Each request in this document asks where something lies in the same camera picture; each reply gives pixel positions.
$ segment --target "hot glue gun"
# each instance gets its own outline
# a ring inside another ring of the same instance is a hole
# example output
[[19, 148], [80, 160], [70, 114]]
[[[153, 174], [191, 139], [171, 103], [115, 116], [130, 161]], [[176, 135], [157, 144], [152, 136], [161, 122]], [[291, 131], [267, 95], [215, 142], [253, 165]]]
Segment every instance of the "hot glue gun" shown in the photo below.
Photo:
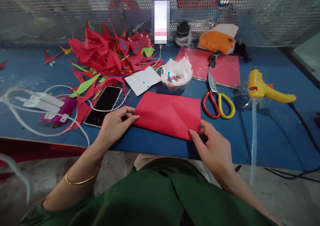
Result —
[[248, 87], [250, 89], [249, 96], [251, 98], [267, 97], [281, 103], [294, 102], [297, 98], [293, 94], [284, 94], [273, 89], [272, 84], [267, 85], [262, 79], [262, 73], [253, 67], [249, 74]]

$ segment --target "white charger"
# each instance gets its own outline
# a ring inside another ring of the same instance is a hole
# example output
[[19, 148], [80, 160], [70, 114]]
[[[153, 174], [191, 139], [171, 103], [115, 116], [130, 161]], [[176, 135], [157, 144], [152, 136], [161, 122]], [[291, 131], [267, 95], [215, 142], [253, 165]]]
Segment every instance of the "white charger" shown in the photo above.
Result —
[[64, 101], [57, 99], [45, 92], [31, 92], [29, 94], [31, 94], [30, 99], [41, 100], [57, 107], [62, 107], [64, 105]]
[[39, 100], [39, 99], [25, 99], [22, 97], [15, 97], [19, 101], [24, 102], [23, 106], [24, 107], [33, 107], [33, 108], [38, 108], [41, 110], [44, 110], [46, 112], [49, 112], [51, 114], [57, 114], [60, 111], [60, 108], [57, 106], [54, 106], [52, 104], [49, 104], [45, 101]]

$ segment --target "scissor blade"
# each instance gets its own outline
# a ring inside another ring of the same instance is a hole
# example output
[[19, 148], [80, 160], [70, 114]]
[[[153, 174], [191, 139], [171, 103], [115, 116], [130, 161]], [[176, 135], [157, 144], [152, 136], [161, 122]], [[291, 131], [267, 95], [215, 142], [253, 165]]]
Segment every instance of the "scissor blade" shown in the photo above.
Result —
[[208, 82], [209, 82], [209, 86], [211, 88], [211, 91], [217, 92], [216, 83], [214, 82], [213, 77], [210, 73], [208, 73]]

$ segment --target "scissor handle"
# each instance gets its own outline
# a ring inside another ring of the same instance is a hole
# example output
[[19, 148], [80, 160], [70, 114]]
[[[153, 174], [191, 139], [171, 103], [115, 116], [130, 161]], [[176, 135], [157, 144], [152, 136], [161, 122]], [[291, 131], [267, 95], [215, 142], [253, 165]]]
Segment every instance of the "scissor handle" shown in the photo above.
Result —
[[[230, 105], [230, 114], [228, 116], [226, 116], [223, 111], [222, 111], [222, 97], [227, 101], [227, 103]], [[224, 93], [218, 93], [218, 104], [219, 104], [219, 110], [221, 113], [221, 117], [224, 119], [230, 119], [234, 116], [235, 112], [236, 112], [236, 108], [233, 104], [233, 102], [231, 101], [230, 98], [228, 98]]]
[[[208, 110], [207, 110], [207, 107], [206, 107], [206, 100], [207, 98], [210, 97], [210, 100], [211, 102], [213, 103], [213, 107], [216, 111], [216, 114], [217, 115], [212, 115]], [[216, 103], [214, 97], [213, 97], [213, 92], [212, 91], [209, 91], [207, 92], [207, 94], [204, 96], [203, 100], [202, 100], [202, 107], [203, 107], [203, 110], [205, 111], [205, 113], [209, 116], [209, 117], [212, 117], [214, 119], [217, 119], [220, 117], [220, 110], [219, 110], [219, 106], [218, 104]]]

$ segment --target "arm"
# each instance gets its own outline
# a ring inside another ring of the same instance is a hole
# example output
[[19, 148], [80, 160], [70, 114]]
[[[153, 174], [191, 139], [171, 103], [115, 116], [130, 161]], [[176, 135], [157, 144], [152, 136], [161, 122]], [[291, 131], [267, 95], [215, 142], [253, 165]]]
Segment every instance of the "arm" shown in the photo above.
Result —
[[189, 132], [201, 159], [222, 189], [237, 196], [281, 226], [280, 220], [254, 196], [234, 171], [229, 141], [215, 130], [209, 122], [201, 120], [201, 125], [199, 134], [191, 129], [189, 129]]
[[[107, 114], [103, 120], [100, 132], [94, 143], [81, 155], [69, 169], [68, 180], [82, 182], [89, 179], [99, 170], [103, 156], [140, 116], [132, 115], [135, 109], [122, 107]], [[68, 184], [65, 176], [43, 201], [43, 208], [48, 211], [59, 211], [70, 208], [85, 199], [93, 190], [97, 174], [91, 180], [79, 184]]]

